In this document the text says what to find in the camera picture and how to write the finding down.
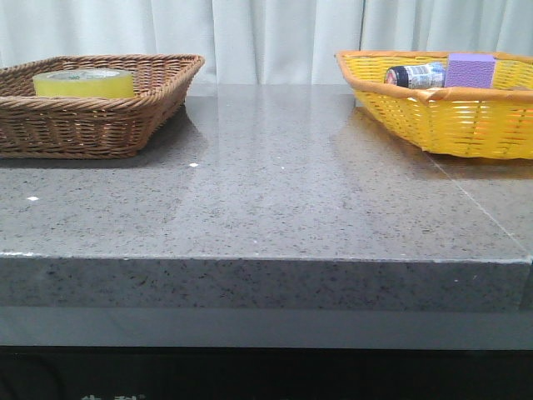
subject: yellow tape roll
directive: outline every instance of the yellow tape roll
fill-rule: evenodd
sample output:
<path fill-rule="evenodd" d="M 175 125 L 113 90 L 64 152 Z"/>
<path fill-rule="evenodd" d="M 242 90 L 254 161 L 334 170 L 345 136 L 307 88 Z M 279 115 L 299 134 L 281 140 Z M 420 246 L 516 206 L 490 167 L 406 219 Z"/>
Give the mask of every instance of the yellow tape roll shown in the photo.
<path fill-rule="evenodd" d="M 121 69 L 95 68 L 45 72 L 33 77 L 37 96 L 132 98 L 133 76 Z"/>

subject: granite countertop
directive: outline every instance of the granite countertop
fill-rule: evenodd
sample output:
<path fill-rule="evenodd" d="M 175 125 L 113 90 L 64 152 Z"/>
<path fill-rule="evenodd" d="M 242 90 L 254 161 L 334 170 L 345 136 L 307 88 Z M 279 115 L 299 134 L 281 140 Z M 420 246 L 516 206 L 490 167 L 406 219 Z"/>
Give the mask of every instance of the granite countertop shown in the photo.
<path fill-rule="evenodd" d="M 354 106 L 197 85 L 137 157 L 0 160 L 0 305 L 532 309 L 533 161 L 428 155 Z"/>

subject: brown wicker basket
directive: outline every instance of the brown wicker basket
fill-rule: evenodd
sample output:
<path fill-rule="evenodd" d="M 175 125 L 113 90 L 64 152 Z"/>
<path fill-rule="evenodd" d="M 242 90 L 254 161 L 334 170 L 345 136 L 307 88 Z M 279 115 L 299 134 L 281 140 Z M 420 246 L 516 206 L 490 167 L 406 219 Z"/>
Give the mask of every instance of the brown wicker basket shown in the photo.
<path fill-rule="evenodd" d="M 189 54 L 54 57 L 0 69 L 0 158 L 125 158 L 183 104 L 204 59 Z M 131 71 L 136 96 L 36 97 L 48 71 Z"/>

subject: purple sponge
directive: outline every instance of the purple sponge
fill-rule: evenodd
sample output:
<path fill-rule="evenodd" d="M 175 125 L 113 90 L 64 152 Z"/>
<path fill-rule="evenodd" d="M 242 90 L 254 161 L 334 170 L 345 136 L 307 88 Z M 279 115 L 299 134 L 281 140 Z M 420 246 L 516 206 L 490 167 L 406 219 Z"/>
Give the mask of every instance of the purple sponge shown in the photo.
<path fill-rule="evenodd" d="M 495 66 L 496 60 L 490 54 L 453 52 L 448 56 L 444 86 L 488 89 L 492 86 Z"/>

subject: white curtain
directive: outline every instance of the white curtain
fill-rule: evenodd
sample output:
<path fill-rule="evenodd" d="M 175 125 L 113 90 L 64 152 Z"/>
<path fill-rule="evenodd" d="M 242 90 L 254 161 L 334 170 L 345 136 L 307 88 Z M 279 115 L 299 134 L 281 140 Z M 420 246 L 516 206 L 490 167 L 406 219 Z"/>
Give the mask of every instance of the white curtain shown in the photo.
<path fill-rule="evenodd" d="M 532 55 L 531 21 L 533 0 L 0 0 L 0 66 L 190 52 L 198 83 L 343 83 L 338 50 Z"/>

